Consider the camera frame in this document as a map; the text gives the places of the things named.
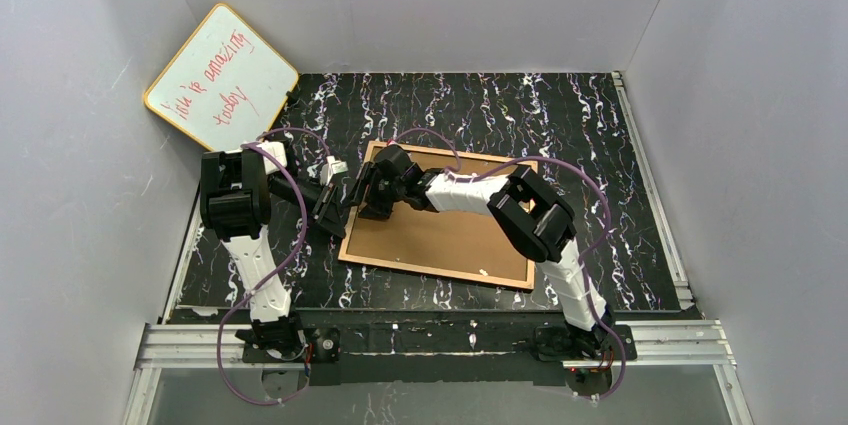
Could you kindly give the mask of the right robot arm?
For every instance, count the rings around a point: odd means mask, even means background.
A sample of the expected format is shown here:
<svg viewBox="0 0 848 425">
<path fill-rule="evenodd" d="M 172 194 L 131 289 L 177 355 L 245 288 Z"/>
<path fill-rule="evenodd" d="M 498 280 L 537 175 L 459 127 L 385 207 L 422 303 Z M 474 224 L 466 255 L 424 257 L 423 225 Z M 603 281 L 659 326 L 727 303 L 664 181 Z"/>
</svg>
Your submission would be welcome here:
<svg viewBox="0 0 848 425">
<path fill-rule="evenodd" d="M 585 268 L 575 212 L 530 161 L 511 159 L 480 175 L 463 175 L 455 167 L 424 169 L 391 143 L 362 165 L 345 204 L 372 220 L 389 218 L 399 202 L 416 211 L 491 217 L 548 279 L 569 326 L 609 333 L 613 319 Z"/>
</svg>

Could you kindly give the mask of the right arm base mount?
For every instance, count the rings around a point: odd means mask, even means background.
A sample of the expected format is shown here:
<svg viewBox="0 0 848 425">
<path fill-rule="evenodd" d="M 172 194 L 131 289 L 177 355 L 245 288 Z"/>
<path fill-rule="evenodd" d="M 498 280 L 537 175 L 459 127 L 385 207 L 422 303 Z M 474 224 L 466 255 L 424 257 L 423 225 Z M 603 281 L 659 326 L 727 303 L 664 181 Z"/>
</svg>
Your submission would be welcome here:
<svg viewBox="0 0 848 425">
<path fill-rule="evenodd" d="M 622 358 L 635 360 L 638 352 L 631 328 L 614 325 L 612 330 L 618 339 L 600 327 L 585 331 L 568 324 L 543 325 L 534 329 L 530 350 L 543 362 L 588 361 L 588 366 L 603 367 Z"/>
</svg>

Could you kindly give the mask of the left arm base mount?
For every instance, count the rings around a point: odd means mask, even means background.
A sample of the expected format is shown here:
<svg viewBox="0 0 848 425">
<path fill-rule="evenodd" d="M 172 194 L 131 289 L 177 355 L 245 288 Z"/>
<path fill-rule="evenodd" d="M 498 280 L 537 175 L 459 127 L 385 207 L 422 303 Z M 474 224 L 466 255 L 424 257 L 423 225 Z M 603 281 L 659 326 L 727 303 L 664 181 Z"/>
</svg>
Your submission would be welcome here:
<svg viewBox="0 0 848 425">
<path fill-rule="evenodd" d="M 252 329 L 244 329 L 236 331 L 235 336 L 244 343 L 245 363 L 334 363 L 340 355 L 341 334 L 337 328 L 305 328 L 262 340 Z"/>
</svg>

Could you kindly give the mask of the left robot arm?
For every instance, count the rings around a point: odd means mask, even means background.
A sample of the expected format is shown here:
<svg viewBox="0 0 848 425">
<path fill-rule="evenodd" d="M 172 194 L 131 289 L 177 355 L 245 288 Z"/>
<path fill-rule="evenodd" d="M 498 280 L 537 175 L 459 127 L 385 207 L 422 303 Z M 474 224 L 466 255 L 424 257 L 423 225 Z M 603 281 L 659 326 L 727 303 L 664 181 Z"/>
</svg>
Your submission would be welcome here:
<svg viewBox="0 0 848 425">
<path fill-rule="evenodd" d="M 302 180 L 289 162 L 292 157 L 282 142 L 254 142 L 230 152 L 208 152 L 201 160 L 201 219 L 229 252 L 249 297 L 251 330 L 237 336 L 258 348 L 303 342 L 291 292 L 270 248 L 272 197 L 298 206 L 307 226 L 345 236 L 341 191 L 333 180 L 347 172 L 347 164 L 331 155 L 318 179 Z"/>
</svg>

